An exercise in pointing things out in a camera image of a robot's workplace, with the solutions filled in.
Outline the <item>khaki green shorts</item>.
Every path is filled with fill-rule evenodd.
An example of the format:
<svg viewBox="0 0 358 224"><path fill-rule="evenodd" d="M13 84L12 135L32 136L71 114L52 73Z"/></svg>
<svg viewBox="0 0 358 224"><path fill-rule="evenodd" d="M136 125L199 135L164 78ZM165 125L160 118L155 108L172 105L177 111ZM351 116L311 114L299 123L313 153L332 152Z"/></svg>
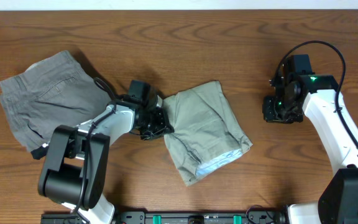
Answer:
<svg viewBox="0 0 358 224"><path fill-rule="evenodd" d="M219 81L180 91L163 101L174 132L165 145L185 185L190 186L249 151Z"/></svg>

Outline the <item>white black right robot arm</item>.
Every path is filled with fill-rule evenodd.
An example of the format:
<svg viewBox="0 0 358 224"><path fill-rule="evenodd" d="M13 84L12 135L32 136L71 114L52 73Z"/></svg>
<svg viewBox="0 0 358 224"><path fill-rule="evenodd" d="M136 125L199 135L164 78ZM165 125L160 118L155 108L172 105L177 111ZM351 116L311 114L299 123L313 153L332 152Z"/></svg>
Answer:
<svg viewBox="0 0 358 224"><path fill-rule="evenodd" d="M331 75L292 75L271 80L273 96L262 106L264 120L301 122L307 117L323 143L333 178L317 202L287 208L289 223L358 223L358 128Z"/></svg>

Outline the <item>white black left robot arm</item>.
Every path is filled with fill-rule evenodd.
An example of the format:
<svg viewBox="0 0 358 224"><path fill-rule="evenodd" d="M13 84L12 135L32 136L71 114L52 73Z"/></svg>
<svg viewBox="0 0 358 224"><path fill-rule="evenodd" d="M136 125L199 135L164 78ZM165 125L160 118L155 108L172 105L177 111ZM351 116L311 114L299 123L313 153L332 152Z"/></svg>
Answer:
<svg viewBox="0 0 358 224"><path fill-rule="evenodd" d="M111 102L93 119L54 130L38 191L71 211L43 214L42 223L114 223L115 207L103 195L109 148L132 130L145 141L173 132L162 100Z"/></svg>

